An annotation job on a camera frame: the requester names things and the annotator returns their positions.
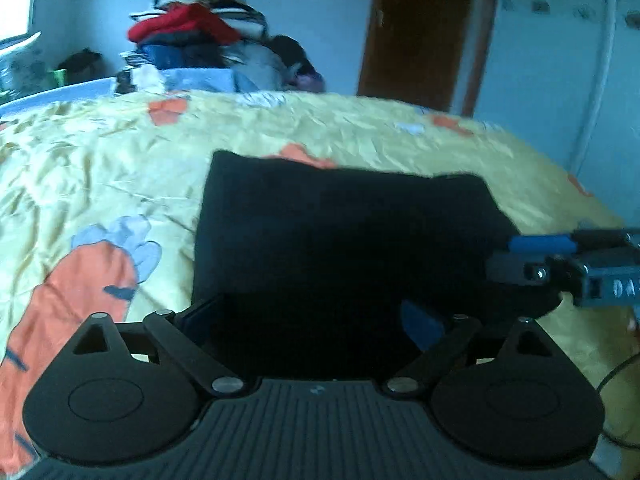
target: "bed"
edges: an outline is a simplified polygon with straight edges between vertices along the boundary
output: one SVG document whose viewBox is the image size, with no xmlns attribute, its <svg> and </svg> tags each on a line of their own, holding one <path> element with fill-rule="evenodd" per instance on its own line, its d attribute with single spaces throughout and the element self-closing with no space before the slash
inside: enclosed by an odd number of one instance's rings
<svg viewBox="0 0 640 480">
<path fill-rule="evenodd" d="M 31 457 L 11 418 L 25 392 L 12 389 L 7 377 L 35 377 L 91 312 L 139 321 L 158 309 L 187 308 L 212 152 L 267 156 L 287 145 L 339 166 L 476 173 L 523 234 L 567 232 L 580 222 L 622 226 L 574 178 L 512 134 L 399 102 L 194 90 L 14 109 L 0 125 L 0 449 L 6 450 L 0 472 L 13 474 Z M 106 298 L 109 287 L 134 294 Z M 71 299 L 50 306 L 47 298 L 60 291 Z M 565 296 L 540 324 L 597 384 L 637 350 L 626 330 L 629 317 L 628 308 L 579 310 Z M 608 409 L 615 407 L 607 423 L 637 441 L 640 372 L 630 371 L 605 393 Z M 622 464 L 611 467 L 617 478 L 631 480 L 640 453 L 625 451 Z"/>
</svg>

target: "window frame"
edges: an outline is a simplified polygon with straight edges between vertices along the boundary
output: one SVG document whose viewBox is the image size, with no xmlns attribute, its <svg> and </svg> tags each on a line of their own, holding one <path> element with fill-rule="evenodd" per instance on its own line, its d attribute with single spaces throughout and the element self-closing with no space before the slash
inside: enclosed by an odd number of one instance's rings
<svg viewBox="0 0 640 480">
<path fill-rule="evenodd" d="M 29 17 L 28 17 L 28 23 L 27 23 L 27 32 L 25 32 L 24 34 L 19 34 L 18 36 L 12 36 L 10 38 L 6 38 L 5 40 L 0 40 L 0 49 L 7 48 L 16 43 L 20 43 L 22 40 L 26 40 L 27 38 L 33 35 L 34 1 L 35 0 L 29 0 Z"/>
</svg>

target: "pillow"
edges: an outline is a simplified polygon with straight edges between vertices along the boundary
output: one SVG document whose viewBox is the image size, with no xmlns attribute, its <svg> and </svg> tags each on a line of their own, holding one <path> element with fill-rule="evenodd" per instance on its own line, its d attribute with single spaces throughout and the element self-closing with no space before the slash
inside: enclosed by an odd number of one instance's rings
<svg viewBox="0 0 640 480">
<path fill-rule="evenodd" d="M 0 50 L 0 86 L 9 91 L 9 99 L 37 94 L 56 87 L 47 71 L 38 46 L 40 33 Z"/>
</svg>

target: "brown wooden door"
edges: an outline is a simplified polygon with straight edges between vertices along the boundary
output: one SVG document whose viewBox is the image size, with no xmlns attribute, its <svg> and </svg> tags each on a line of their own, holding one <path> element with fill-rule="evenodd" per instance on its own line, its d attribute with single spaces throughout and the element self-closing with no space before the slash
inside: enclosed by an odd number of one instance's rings
<svg viewBox="0 0 640 480">
<path fill-rule="evenodd" d="M 374 0 L 358 94 L 448 110 L 471 0 Z"/>
</svg>

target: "wrinkled yellow fabric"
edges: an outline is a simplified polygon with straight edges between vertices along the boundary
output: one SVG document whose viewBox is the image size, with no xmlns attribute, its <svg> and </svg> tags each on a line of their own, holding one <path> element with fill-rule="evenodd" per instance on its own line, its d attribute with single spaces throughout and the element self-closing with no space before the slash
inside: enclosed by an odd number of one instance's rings
<svg viewBox="0 0 640 480">
<path fill-rule="evenodd" d="M 27 112 L 0 132 L 0 355 L 31 291 L 90 224 L 142 214 L 162 259 L 131 303 L 127 320 L 158 308 L 189 306 L 194 232 L 214 150 L 263 156 L 299 142 L 340 166 L 434 175 L 471 172 L 488 183 L 500 208 L 524 234 L 566 232 L 579 221 L 621 226 L 596 198 L 510 133 L 471 120 L 462 136 L 433 126 L 412 106 L 369 98 L 287 93 L 273 108 L 238 104 L 234 94 L 190 93 L 177 124 L 154 126 L 150 94 L 129 94 Z M 629 310 L 578 310 L 571 298 L 541 325 L 597 384 L 634 351 Z M 640 439 L 640 372 L 607 389 L 609 423 Z M 625 452 L 620 478 L 640 470 Z"/>
</svg>

